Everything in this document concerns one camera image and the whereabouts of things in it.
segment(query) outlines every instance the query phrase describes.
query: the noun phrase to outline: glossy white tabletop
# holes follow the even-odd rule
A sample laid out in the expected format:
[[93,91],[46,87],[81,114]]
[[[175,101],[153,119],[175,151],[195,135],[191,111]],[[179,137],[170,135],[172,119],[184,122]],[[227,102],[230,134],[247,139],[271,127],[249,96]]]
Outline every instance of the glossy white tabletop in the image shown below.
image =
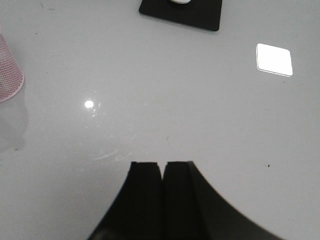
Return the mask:
[[[85,240],[131,161],[194,161],[256,223],[320,239],[319,1],[224,0],[213,33],[140,3],[1,0],[25,84],[0,104],[0,239]],[[258,70],[259,43],[293,75]]]

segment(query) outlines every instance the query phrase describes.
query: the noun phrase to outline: white table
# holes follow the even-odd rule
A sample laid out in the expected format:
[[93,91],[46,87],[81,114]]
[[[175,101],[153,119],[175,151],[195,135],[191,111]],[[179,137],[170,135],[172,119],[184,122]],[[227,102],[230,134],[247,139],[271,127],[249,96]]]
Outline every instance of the white table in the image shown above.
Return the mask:
[[[0,104],[0,239],[85,240],[131,161],[194,161],[256,223],[320,239],[319,2],[224,0],[213,33],[140,3],[0,2],[26,78]],[[259,71],[258,43],[293,75]]]

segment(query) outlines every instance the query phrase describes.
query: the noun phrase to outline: pink mesh cup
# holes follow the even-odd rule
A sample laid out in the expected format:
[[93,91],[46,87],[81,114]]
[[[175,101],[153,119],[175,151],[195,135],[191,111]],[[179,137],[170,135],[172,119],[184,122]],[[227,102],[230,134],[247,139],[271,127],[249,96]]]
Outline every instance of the pink mesh cup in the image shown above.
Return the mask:
[[24,74],[2,36],[0,23],[0,103],[19,92],[24,80]]

